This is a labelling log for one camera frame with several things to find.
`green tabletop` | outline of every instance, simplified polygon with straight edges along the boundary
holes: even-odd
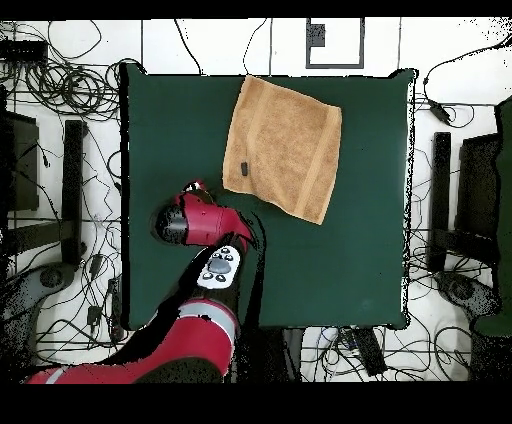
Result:
[[[221,181],[244,78],[144,75],[135,65],[128,65],[128,77],[129,323],[136,329],[152,317],[200,249],[155,241],[150,214],[194,178]],[[264,79],[340,106],[343,125],[336,185],[323,225],[293,218],[250,195],[228,192],[217,199],[246,216],[257,213],[265,227],[261,325],[402,327],[407,96],[415,72]],[[256,260],[251,251],[242,275],[242,319]]]

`towel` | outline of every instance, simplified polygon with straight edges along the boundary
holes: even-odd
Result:
[[[339,107],[248,75],[229,128],[223,186],[321,225],[340,144]]]

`white floor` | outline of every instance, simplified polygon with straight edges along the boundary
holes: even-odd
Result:
[[[265,18],[234,19],[234,20],[179,20],[183,36],[190,51],[197,59],[203,73],[210,75],[245,74],[244,53],[253,31],[264,22]],[[260,30],[255,33],[252,43],[245,56],[245,66],[248,72],[255,75],[373,75],[387,76],[398,67],[411,67],[420,71],[416,92],[423,91],[423,78],[430,68],[437,63],[455,58],[463,53],[496,44],[507,35],[507,27],[497,18],[367,18],[365,22],[365,66],[364,69],[343,70],[306,70],[305,60],[305,19],[267,18]],[[335,39],[329,34],[338,34],[336,29],[347,22],[343,19],[314,19],[313,23],[325,22],[327,25],[326,47],[336,55],[343,49],[346,40]],[[124,58],[140,61],[150,74],[195,74],[197,65],[189,56],[179,38],[176,26],[172,20],[151,21],[95,21],[101,31],[101,41],[89,53],[78,59],[69,59],[72,63],[88,64],[87,67],[100,74],[105,73],[106,67],[90,65],[110,65]],[[48,22],[18,22],[17,39],[32,39],[35,30],[48,38]],[[63,56],[75,57],[89,50],[98,40],[99,33],[90,21],[55,22],[51,25],[51,42]],[[353,50],[348,44],[346,49]],[[428,95],[431,99],[454,104],[457,112],[455,125],[462,126],[471,117],[474,105],[474,120],[464,128],[447,127],[437,121],[428,111],[420,110],[415,114],[416,152],[414,161],[414,184],[425,184],[417,187],[414,194],[425,198],[421,203],[413,205],[413,228],[426,228],[428,223],[428,193],[430,178],[431,141],[436,131],[450,131],[452,134],[451,167],[458,169],[458,148],[465,138],[495,132],[496,124],[492,105],[504,100],[512,94],[512,48],[490,50],[479,55],[467,56],[454,63],[448,63],[437,68],[430,75]],[[20,81],[16,95],[11,95],[8,108],[18,113],[37,118],[40,127],[40,145],[47,149],[46,153],[51,166],[45,168],[42,164],[39,171],[39,183],[45,187],[57,211],[61,207],[61,179],[63,153],[62,126],[59,116],[34,102],[31,94],[26,92],[26,86]],[[111,255],[113,262],[104,274],[91,284],[98,302],[101,304],[106,290],[107,280],[114,274],[122,272],[120,258],[116,251],[120,249],[120,225],[115,220],[120,216],[120,196],[113,186],[113,180],[106,170],[105,160],[119,149],[119,127],[115,120],[108,122],[93,122],[87,119],[91,135],[85,139],[84,181],[90,179],[84,187],[83,208],[83,239],[91,253],[96,243],[97,253],[101,244],[101,253]],[[112,170],[120,172],[119,155],[112,161]],[[455,193],[457,174],[452,177],[451,204],[455,210]],[[18,212],[16,219],[10,215],[10,227],[20,227],[34,223],[34,220],[54,219],[49,202],[40,193],[40,207],[37,212]],[[108,243],[103,243],[108,234]],[[412,246],[421,245],[418,238],[413,239]],[[12,272],[21,270],[33,258],[37,251],[30,251],[16,258]],[[32,266],[48,261],[59,260],[60,250],[55,247],[38,256]],[[453,266],[458,258],[450,258],[447,266]],[[478,264],[468,263],[466,267],[475,268]],[[413,278],[425,275],[423,271],[413,274]],[[87,349],[89,340],[78,333],[72,326],[58,319],[72,320],[73,324],[83,331],[86,327],[87,306],[94,302],[92,294],[84,299],[82,286],[85,279],[77,279],[65,291],[51,296],[45,302],[45,308],[38,321],[38,332],[42,335],[39,343],[39,355],[59,363],[95,362],[112,354],[115,350],[106,347]],[[479,277],[486,284],[492,284],[489,273],[485,270]],[[467,321],[463,312],[440,298],[435,290],[435,282],[429,278],[412,283],[409,287],[408,309],[412,313],[411,324],[402,331],[376,329],[376,334],[386,355],[386,362],[396,369],[413,369],[409,374],[388,371],[385,379],[411,380],[421,377],[425,380],[446,380],[436,363],[430,339],[440,329],[447,326],[459,326],[467,329]],[[106,322],[93,335],[100,342],[109,341]],[[327,381],[359,381],[360,377],[351,372],[335,375],[345,371],[353,371],[346,361],[341,361],[336,352],[331,351],[325,356],[324,366],[316,365],[321,349],[329,348],[332,344],[333,330],[323,331],[319,328],[309,328],[303,341],[304,361],[301,372],[304,379],[323,381],[327,369]],[[471,342],[467,336],[458,331],[446,331],[438,341],[440,348],[447,352],[460,351],[462,357],[469,362]],[[466,369],[455,359],[442,363],[445,372],[454,380],[467,378]],[[358,370],[360,363],[355,359],[348,361]],[[369,379],[364,371],[360,372],[363,380]]]

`small black object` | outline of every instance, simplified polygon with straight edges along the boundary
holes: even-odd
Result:
[[[87,325],[97,326],[100,323],[101,307],[89,306],[87,310]]]
[[[57,287],[62,283],[62,273],[57,268],[48,267],[41,273],[39,281],[41,281],[41,284],[45,287]]]
[[[353,331],[363,364],[369,377],[382,374],[388,367],[372,328],[356,328]]]
[[[429,100],[428,105],[430,106],[430,112],[432,112],[437,119],[446,125],[450,124],[450,115],[439,103]]]
[[[91,267],[89,268],[89,272],[91,274],[91,280],[96,279],[102,264],[103,264],[103,256],[94,255],[92,258]]]

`black border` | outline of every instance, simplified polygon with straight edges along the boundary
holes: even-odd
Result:
[[[363,69],[364,68],[364,33],[365,33],[365,18],[359,18],[359,62],[347,64],[319,64],[311,63],[311,47],[313,37],[311,36],[312,25],[311,18],[306,18],[306,69]]]

